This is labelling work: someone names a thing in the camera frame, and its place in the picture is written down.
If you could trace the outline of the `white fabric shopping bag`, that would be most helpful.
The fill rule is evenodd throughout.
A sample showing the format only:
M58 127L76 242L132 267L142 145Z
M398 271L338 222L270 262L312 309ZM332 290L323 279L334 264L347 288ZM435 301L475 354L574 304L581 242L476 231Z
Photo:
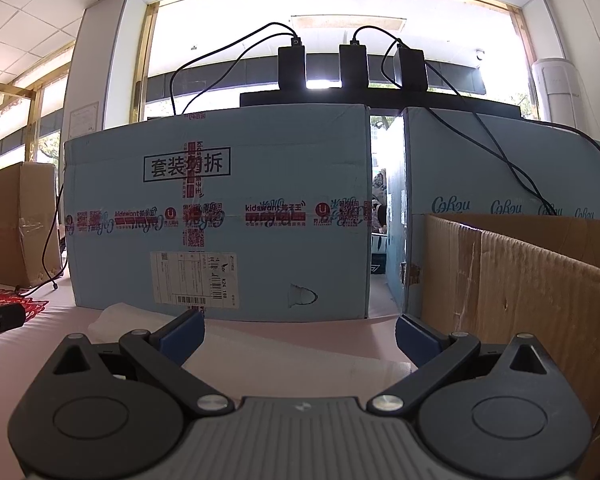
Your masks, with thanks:
M243 396L366 402L415 369L394 342L396 319L319 323L208 320L184 368L234 400Z

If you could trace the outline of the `red paper decoration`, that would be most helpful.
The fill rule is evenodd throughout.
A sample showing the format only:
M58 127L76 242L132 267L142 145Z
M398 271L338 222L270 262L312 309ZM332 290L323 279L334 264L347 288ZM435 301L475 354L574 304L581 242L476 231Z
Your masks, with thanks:
M26 309L26 322L44 311L47 302L23 297L12 290L0 289L0 306L3 304L22 304Z

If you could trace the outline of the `open brown cardboard box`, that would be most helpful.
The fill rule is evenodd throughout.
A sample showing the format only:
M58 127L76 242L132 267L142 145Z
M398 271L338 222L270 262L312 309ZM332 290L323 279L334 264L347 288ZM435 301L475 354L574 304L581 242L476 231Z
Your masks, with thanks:
M600 220L449 214L425 220L422 320L487 344L532 333L584 405L600 479Z

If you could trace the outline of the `taped brown cardboard box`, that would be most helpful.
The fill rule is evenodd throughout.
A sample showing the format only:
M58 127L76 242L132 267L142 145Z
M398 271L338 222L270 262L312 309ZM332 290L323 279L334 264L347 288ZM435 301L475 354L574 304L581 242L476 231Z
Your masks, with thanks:
M0 285L29 288L60 271L56 200L54 165L0 170Z

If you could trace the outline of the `large light blue carton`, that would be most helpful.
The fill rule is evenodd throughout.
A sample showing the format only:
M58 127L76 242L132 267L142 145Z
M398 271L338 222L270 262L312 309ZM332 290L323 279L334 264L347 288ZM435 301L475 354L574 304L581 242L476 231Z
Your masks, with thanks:
M214 110L65 146L76 303L247 322L365 318L370 114L352 104Z

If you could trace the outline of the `black shelf bar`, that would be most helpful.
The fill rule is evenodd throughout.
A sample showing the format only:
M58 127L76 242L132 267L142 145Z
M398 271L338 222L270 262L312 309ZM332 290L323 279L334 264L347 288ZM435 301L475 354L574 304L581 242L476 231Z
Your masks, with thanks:
M388 88L367 89L303 89L244 92L239 106L278 104L363 104L373 110L404 110L407 107L430 107L439 110L461 110L504 118L521 119L518 106L455 94Z

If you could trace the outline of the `black power adapter right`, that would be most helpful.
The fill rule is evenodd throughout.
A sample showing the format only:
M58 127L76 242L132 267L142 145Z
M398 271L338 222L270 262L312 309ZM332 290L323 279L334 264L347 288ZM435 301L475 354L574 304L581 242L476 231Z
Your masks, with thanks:
M403 44L393 55L394 80L404 91L426 92L428 77L426 72L425 55L422 50L411 49Z

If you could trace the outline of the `black power adapter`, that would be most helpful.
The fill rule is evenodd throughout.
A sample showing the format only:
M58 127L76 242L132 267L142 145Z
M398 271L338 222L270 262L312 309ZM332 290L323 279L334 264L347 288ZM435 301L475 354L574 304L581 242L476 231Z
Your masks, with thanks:
M343 89L364 90L368 88L368 58L364 44L358 40L339 46L339 73Z
M426 72L425 55L422 50L411 49L403 44L393 55L394 80L404 91L426 92L428 77Z
M277 78L282 91L306 88L306 48L299 37L292 37L288 47L278 48Z

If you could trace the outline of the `white air conditioner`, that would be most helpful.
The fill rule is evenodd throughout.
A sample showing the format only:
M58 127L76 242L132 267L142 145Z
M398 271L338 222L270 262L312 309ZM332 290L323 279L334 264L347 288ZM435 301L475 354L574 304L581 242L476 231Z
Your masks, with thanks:
M565 58L541 58L531 69L542 121L582 129L584 107L573 64Z

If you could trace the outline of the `black power adapter middle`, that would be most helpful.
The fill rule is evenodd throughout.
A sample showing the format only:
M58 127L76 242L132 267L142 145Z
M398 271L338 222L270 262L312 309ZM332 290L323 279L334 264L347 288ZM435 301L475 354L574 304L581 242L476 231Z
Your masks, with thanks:
M343 89L364 90L368 88L368 58L364 44L358 40L339 46L339 73Z

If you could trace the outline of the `black power adapter left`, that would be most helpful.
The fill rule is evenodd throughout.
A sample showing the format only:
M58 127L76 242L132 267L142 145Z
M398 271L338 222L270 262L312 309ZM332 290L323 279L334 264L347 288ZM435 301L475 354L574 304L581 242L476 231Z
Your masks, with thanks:
M282 91L306 88L306 48L299 37L292 37L288 47L278 48L277 78Z

